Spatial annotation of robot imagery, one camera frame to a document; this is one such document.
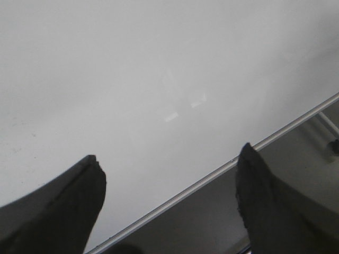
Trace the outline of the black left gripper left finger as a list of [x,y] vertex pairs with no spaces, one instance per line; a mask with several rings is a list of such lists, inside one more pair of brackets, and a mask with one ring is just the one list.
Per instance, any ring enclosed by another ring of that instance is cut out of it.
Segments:
[[1,207],[1,253],[83,253],[102,209],[106,175],[88,155]]

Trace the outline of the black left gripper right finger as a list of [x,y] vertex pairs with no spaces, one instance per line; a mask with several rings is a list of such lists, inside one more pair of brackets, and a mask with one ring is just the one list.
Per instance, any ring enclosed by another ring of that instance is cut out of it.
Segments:
[[252,253],[338,253],[338,213],[275,176],[249,143],[235,182]]

